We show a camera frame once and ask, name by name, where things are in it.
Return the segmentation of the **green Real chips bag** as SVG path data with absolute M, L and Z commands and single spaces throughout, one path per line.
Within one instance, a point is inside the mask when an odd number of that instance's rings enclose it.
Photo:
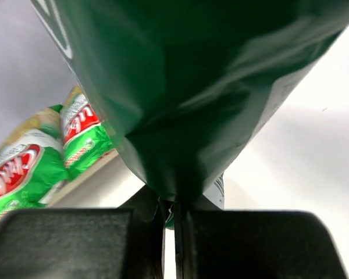
M 349 24 L 349 1 L 32 1 L 126 166 L 190 202 Z

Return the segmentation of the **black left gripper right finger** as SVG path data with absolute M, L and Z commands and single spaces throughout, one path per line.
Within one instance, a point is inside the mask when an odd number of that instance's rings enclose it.
M 174 207 L 179 278 L 346 278 L 323 223 L 301 211 Z

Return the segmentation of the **green Chuba bag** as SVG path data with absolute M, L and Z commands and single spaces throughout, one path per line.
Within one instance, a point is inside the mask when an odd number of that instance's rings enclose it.
M 67 180 L 61 109 L 39 110 L 0 145 L 0 220 L 11 210 L 43 208 Z

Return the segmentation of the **green Chuba bag sideways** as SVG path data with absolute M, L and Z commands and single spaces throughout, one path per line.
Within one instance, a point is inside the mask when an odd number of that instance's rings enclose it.
M 69 92 L 60 111 L 63 162 L 69 181 L 114 150 L 104 126 L 79 85 Z

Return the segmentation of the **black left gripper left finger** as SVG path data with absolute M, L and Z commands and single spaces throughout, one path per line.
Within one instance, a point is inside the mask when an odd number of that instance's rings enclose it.
M 162 278 L 165 216 L 148 187 L 118 208 L 14 210 L 0 221 L 0 278 Z

